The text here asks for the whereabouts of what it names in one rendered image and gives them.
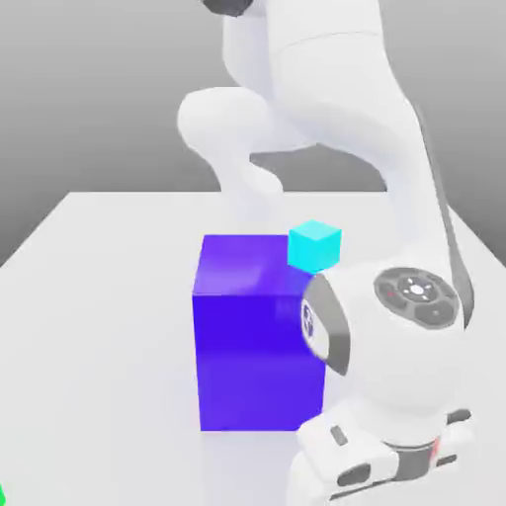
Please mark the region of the large blue box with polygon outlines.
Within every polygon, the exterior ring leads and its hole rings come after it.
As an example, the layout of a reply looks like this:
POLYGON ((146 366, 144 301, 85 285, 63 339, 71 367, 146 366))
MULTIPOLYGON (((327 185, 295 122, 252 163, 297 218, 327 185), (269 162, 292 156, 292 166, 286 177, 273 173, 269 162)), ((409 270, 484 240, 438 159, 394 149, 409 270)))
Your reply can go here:
POLYGON ((284 235, 205 235, 192 292, 202 430, 294 431, 321 412, 325 366, 300 323, 310 279, 284 235))

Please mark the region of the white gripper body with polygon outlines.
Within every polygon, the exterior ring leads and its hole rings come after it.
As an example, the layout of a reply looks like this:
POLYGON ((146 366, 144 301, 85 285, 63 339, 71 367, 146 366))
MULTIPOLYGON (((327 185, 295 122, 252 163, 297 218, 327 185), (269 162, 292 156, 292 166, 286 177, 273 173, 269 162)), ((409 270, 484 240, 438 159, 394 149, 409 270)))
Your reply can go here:
POLYGON ((326 460, 298 453, 289 472, 286 505, 337 506, 337 501, 392 481, 398 466, 397 453, 342 454, 326 460))

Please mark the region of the small cyan cube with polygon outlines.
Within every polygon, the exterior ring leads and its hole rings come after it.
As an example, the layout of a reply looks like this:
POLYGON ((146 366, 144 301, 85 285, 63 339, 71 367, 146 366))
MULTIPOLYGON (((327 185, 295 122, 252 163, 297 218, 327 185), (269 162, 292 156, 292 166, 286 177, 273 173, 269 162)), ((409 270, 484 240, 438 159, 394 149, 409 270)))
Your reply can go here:
POLYGON ((288 235, 288 264, 309 274, 332 268, 341 259, 342 230, 309 220, 288 235))

